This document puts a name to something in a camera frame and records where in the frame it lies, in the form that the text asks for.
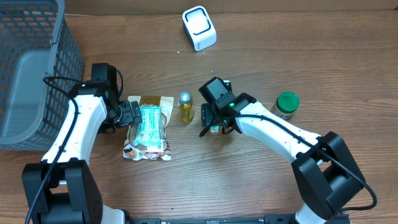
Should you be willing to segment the teal Kleenex tissue pack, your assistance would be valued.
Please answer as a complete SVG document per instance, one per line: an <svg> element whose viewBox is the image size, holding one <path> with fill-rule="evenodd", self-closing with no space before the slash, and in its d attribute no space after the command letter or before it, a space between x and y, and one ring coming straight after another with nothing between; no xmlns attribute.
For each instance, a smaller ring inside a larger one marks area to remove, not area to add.
<svg viewBox="0 0 398 224"><path fill-rule="evenodd" d="M211 133L219 133L220 132L220 127L219 126L211 126L210 127L210 132Z"/></svg>

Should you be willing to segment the yellow oil bottle silver cap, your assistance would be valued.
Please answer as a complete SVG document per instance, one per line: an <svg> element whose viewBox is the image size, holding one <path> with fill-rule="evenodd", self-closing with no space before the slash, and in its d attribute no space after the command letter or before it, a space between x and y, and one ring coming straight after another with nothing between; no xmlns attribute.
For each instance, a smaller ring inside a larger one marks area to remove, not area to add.
<svg viewBox="0 0 398 224"><path fill-rule="evenodd" d="M181 122L189 124L193 121L193 98L189 92L183 91L180 93L178 98L178 109Z"/></svg>

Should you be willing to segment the mint green wet wipes pack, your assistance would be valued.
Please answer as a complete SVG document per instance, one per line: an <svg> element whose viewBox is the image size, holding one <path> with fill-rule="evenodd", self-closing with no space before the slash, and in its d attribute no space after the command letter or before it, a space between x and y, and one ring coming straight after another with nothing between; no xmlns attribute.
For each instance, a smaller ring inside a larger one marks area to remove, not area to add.
<svg viewBox="0 0 398 224"><path fill-rule="evenodd" d="M142 123L137 127L134 145L141 150L154 151L161 146L161 107L140 107Z"/></svg>

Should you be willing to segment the brown snack packet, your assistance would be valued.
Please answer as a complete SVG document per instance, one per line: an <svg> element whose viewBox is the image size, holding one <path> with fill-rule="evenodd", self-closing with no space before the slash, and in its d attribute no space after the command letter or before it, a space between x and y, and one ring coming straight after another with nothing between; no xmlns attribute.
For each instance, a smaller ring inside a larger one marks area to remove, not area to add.
<svg viewBox="0 0 398 224"><path fill-rule="evenodd" d="M154 151L141 150L134 145L134 140L137 134L138 125L130 126L127 132L127 139L124 142L123 157L134 161L142 159L170 161L171 151L165 132L166 127L170 122L172 110L174 106L174 98L169 96L129 96L130 102L137 101L139 107L142 106L158 106L161 107L161 146Z"/></svg>

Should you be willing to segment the green lid glass jar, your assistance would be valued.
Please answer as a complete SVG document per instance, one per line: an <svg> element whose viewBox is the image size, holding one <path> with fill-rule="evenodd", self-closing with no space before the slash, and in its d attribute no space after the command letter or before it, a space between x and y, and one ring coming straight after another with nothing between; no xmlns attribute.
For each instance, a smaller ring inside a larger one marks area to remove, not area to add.
<svg viewBox="0 0 398 224"><path fill-rule="evenodd" d="M299 105L299 97L291 91L285 91L275 100L271 108L271 113L281 119L287 120L292 117L299 108Z"/></svg>

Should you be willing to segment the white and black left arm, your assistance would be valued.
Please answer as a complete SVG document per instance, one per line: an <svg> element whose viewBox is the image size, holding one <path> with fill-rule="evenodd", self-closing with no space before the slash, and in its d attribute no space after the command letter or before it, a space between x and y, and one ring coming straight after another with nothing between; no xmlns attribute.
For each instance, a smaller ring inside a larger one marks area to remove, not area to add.
<svg viewBox="0 0 398 224"><path fill-rule="evenodd" d="M96 136L142 121L136 101L119 102L109 83L78 83L67 93L68 113L41 162L27 164L22 183L26 223L132 223L125 210L103 203L89 168Z"/></svg>

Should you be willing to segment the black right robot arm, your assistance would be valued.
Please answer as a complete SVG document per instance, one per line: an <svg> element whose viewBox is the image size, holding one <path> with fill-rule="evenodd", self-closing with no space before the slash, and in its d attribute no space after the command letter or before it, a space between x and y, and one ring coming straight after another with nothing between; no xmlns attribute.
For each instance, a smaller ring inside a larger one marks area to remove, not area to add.
<svg viewBox="0 0 398 224"><path fill-rule="evenodd" d="M341 136L311 133L278 118L254 97L202 90L211 124L253 137L292 166L304 205L296 223L326 223L349 210L347 203L368 185Z"/></svg>

